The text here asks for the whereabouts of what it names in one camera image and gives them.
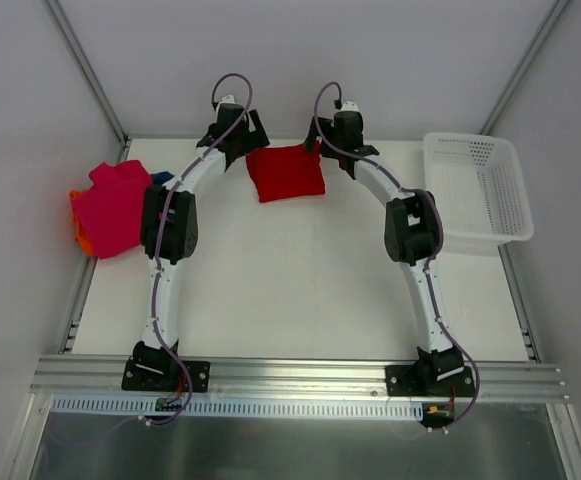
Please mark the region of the red t shirt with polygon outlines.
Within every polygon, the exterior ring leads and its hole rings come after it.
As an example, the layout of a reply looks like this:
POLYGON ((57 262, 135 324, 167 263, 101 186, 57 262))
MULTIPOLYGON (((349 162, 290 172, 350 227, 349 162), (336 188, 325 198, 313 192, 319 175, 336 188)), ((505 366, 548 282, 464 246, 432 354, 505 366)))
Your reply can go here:
POLYGON ((303 144, 266 147, 246 156, 248 174, 260 203, 326 193, 320 143, 312 151, 303 144))

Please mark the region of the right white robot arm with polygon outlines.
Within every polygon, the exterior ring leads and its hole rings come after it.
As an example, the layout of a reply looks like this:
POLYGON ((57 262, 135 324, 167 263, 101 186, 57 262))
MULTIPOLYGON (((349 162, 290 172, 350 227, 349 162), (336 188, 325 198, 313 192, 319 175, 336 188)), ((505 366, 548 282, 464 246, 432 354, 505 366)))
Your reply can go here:
POLYGON ((404 274, 419 325, 418 359, 407 378, 429 395, 442 394, 465 364, 450 334, 438 280, 444 233, 433 196, 403 186, 381 162, 379 151, 364 143, 358 111, 339 110, 331 119, 314 115, 304 147, 318 147, 322 157, 335 159, 384 206, 384 246, 404 274))

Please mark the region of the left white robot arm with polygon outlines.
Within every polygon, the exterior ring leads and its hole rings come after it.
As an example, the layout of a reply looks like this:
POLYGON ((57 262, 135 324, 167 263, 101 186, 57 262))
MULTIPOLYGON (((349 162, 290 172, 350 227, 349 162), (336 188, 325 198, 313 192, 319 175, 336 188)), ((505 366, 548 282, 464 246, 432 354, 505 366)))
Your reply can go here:
POLYGON ((140 243, 149 259, 148 317, 132 362, 158 390, 178 381, 172 355, 178 346, 181 283, 187 260, 198 241, 197 196, 238 159, 269 145, 255 110, 232 95, 214 103, 216 121, 196 145, 196 158, 177 176, 146 189, 140 243))

